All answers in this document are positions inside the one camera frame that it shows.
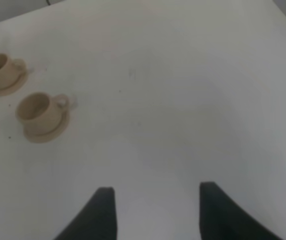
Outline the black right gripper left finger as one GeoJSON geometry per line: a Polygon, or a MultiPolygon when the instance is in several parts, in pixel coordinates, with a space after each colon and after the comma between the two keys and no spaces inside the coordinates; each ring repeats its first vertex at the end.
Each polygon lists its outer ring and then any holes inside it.
{"type": "Polygon", "coordinates": [[[57,240],[117,240],[115,190],[100,187],[57,240]]]}

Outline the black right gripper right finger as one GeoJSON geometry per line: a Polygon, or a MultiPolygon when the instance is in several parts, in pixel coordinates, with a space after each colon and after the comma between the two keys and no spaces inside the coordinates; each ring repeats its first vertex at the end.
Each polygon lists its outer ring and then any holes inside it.
{"type": "Polygon", "coordinates": [[[202,182],[199,187],[199,229],[203,240],[278,240],[215,182],[202,182]]]}

